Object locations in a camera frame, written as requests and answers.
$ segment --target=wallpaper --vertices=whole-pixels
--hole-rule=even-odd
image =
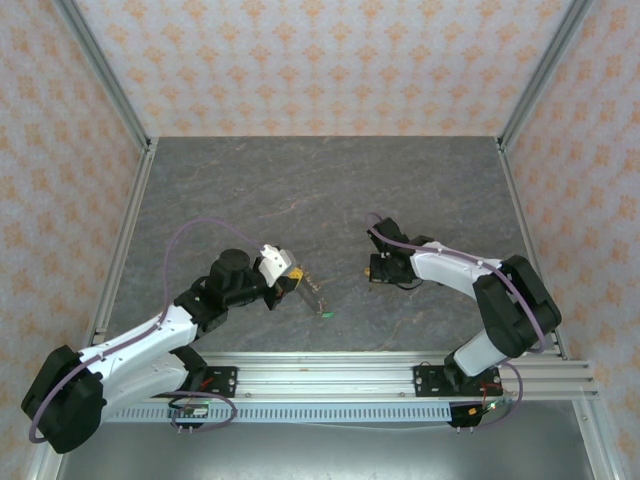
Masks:
[[[570,0],[80,0],[151,136],[498,135]]]
[[[510,162],[571,353],[640,478],[640,3],[594,2]]]
[[[139,152],[51,0],[0,4],[0,477],[33,447],[20,402],[79,348]]]

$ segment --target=yellow object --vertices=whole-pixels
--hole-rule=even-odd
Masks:
[[[289,275],[287,275],[287,277],[289,277],[291,280],[297,280],[296,288],[298,288],[298,285],[300,285],[303,276],[304,273],[302,272],[302,269],[300,267],[294,268],[293,271],[289,273]]]

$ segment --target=metal extrusion bar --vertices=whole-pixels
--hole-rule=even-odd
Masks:
[[[75,0],[55,0],[55,3],[67,21],[69,28],[75,34],[89,63],[93,66],[96,75],[98,75],[98,78],[107,90],[109,97],[120,113],[129,133],[140,147],[146,147],[149,143],[149,137],[138,115],[136,115],[135,110],[131,106],[127,95],[122,89],[120,82],[109,66],[107,57],[98,45],[93,33],[91,33],[91,29],[82,15],[78,4]]]
[[[555,66],[565,52],[578,27],[582,23],[582,19],[586,15],[593,0],[574,0],[566,15],[560,22],[556,34],[551,43],[547,47],[544,55],[540,59],[540,63],[536,67],[533,76],[529,80],[524,93],[520,97],[511,117],[507,121],[504,132],[500,136],[500,147],[507,150],[509,145],[515,140],[520,127],[532,110],[533,105],[542,93],[547,81],[551,77]]]
[[[145,149],[143,152],[135,179],[131,186],[131,191],[129,192],[127,207],[120,225],[120,234],[112,256],[111,266],[107,274],[104,288],[102,289],[102,295],[98,302],[95,315],[93,316],[94,328],[91,333],[97,335],[96,338],[93,339],[94,343],[101,343],[103,341],[101,335],[106,331],[109,318],[111,317],[113,302],[115,301],[116,292],[118,291],[120,277],[122,276],[127,252],[129,251],[129,245],[131,244],[131,237],[133,236],[133,230],[136,224],[136,219],[138,218],[138,212],[140,210],[142,197],[151,171],[151,165],[153,163],[157,144],[158,139],[153,139],[149,148]],[[88,339],[86,345],[90,345],[91,340],[92,339]]]
[[[414,393],[412,367],[442,364],[447,352],[386,353],[220,353],[204,354],[210,365],[239,368],[236,399],[243,402],[421,402]],[[525,400],[597,399],[588,362],[556,354],[513,360],[524,380]],[[504,387],[516,394],[511,370],[501,370]],[[459,397],[431,401],[455,402]]]

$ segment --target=gray marble surface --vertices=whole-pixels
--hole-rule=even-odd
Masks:
[[[477,306],[446,287],[371,285],[375,251],[363,215],[391,216],[413,237],[485,257],[525,253],[493,139],[488,137],[162,138],[109,323],[109,337],[161,307],[168,239],[201,216],[290,249],[335,316],[297,295],[277,310],[237,308],[196,342],[215,351],[449,350],[481,328]],[[222,228],[200,226],[173,255],[172,297],[226,248],[257,253]]]

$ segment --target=small object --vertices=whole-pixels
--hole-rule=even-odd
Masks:
[[[315,283],[309,272],[307,272],[304,268],[298,266],[298,269],[302,272],[302,278],[296,287],[296,292],[302,297],[302,300],[309,305],[309,307],[321,315],[323,318],[331,318],[333,317],[333,312],[329,311],[327,307],[327,302],[322,298],[320,292],[320,285]]]

